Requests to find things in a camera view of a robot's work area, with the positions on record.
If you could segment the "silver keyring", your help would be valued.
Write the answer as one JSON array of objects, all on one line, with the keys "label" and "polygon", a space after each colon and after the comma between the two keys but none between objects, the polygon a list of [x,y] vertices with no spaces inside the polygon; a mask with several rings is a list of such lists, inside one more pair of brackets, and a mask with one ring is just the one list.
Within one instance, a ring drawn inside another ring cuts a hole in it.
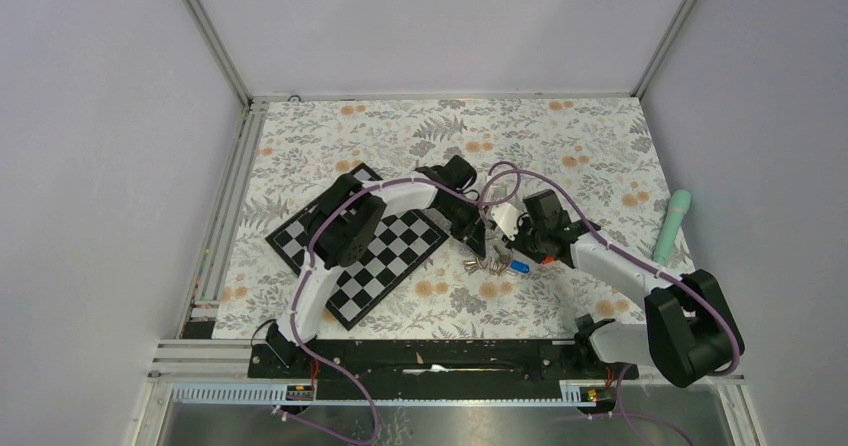
[{"label": "silver keyring", "polygon": [[486,256],[481,259],[474,256],[465,260],[463,266],[468,274],[485,272],[493,276],[502,276],[510,270],[514,260],[513,252],[506,247],[502,236],[498,233],[490,233],[486,237]]}]

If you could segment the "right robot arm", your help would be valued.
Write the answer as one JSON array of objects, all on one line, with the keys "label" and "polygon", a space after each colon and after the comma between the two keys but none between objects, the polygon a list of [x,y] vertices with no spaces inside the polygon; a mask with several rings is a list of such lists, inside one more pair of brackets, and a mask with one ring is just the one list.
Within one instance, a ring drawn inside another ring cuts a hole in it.
[{"label": "right robot arm", "polygon": [[508,248],[543,264],[560,262],[617,289],[644,313],[641,324],[581,319],[575,368],[597,378],[612,364],[657,369],[685,388],[734,369],[745,343],[717,278],[698,269],[673,274],[603,237],[591,221],[571,220],[552,190],[510,204],[492,218]]}]

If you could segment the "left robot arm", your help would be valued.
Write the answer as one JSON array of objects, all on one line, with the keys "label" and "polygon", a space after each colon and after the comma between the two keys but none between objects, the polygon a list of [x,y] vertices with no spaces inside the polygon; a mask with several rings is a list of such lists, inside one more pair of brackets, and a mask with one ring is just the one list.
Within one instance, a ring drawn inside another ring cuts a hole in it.
[{"label": "left robot arm", "polygon": [[475,169],[458,155],[444,165],[419,167],[390,180],[362,182],[351,173],[339,176],[316,198],[307,216],[300,284],[266,333],[272,364],[288,377],[307,370],[311,353],[304,344],[316,337],[335,283],[366,253],[386,217],[433,209],[449,222],[451,237],[483,259],[486,223],[479,201],[465,194],[476,179]]}]

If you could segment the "floral patterned mat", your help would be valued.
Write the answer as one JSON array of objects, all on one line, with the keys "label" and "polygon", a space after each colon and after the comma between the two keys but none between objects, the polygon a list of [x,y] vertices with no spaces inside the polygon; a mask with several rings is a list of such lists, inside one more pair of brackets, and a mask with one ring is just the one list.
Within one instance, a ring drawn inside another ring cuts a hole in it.
[{"label": "floral patterned mat", "polygon": [[638,300],[553,262],[507,273],[497,229],[477,201],[523,198],[558,184],[571,219],[586,216],[633,254],[653,253],[671,193],[635,98],[274,102],[265,116],[224,276],[216,339],[246,339],[291,310],[294,265],[269,235],[339,176],[395,179],[454,158],[461,198],[426,215],[446,241],[386,295],[337,292],[323,339],[568,338],[577,318],[641,323]]}]

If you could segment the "mint green object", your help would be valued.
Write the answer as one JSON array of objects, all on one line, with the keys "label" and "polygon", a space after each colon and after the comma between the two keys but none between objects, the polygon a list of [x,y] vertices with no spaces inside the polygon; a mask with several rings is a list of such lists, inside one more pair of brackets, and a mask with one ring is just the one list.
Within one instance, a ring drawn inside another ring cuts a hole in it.
[{"label": "mint green object", "polygon": [[671,195],[652,254],[652,259],[656,263],[661,265],[668,263],[677,234],[681,229],[691,202],[692,195],[687,190],[680,189]]}]

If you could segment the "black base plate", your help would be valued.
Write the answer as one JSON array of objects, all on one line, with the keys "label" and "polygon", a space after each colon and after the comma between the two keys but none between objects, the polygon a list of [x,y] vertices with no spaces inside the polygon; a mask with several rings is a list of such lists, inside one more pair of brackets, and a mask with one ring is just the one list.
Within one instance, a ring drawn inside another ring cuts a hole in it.
[{"label": "black base plate", "polygon": [[325,363],[303,351],[291,363],[271,348],[252,347],[251,379],[312,386],[325,401],[562,401],[590,400],[636,367],[602,363],[571,340],[314,340]]}]

